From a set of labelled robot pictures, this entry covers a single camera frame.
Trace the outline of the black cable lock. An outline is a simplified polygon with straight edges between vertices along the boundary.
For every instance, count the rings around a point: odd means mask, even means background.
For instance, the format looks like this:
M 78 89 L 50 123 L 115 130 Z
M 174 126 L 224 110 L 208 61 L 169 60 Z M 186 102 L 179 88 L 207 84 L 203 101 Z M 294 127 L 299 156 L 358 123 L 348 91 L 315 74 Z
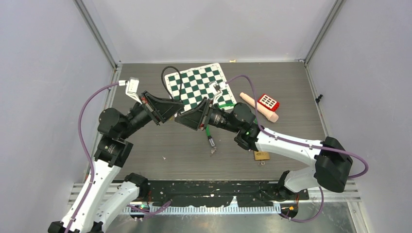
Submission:
M 178 75 L 179 80 L 172 77 L 171 74 L 165 75 L 167 69 L 172 69 Z M 161 82 L 172 100 L 182 101 L 183 77 L 181 72 L 174 66 L 166 66 L 161 71 Z

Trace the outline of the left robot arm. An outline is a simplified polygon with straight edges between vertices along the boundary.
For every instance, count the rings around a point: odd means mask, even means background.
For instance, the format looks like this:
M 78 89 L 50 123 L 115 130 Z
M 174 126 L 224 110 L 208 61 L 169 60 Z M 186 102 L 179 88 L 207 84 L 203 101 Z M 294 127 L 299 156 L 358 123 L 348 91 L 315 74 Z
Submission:
M 158 98 L 145 91 L 126 115 L 115 108 L 103 110 L 98 125 L 102 137 L 90 158 L 88 179 L 66 216 L 52 222 L 48 232 L 104 233 L 126 205 L 145 200 L 149 195 L 148 180 L 135 173 L 127 175 L 107 201 L 103 198 L 133 147 L 126 139 L 150 121 L 156 125 L 165 123 L 183 109 L 181 101 Z

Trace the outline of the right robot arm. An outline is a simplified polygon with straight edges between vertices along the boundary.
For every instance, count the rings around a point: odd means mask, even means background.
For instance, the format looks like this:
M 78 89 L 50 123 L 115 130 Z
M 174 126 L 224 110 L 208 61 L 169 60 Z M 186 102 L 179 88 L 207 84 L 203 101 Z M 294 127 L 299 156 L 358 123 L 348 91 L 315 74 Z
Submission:
M 338 140 L 327 137 L 324 141 L 310 141 L 288 136 L 258 125 L 255 118 L 244 103 L 237 103 L 231 112 L 226 112 L 203 99 L 175 121 L 193 130 L 204 130 L 209 125 L 224 129 L 236 133 L 234 141 L 244 150 L 275 153 L 306 164 L 307 168 L 282 174 L 277 192 L 283 199 L 317 186 L 335 193 L 344 191 L 353 160 Z

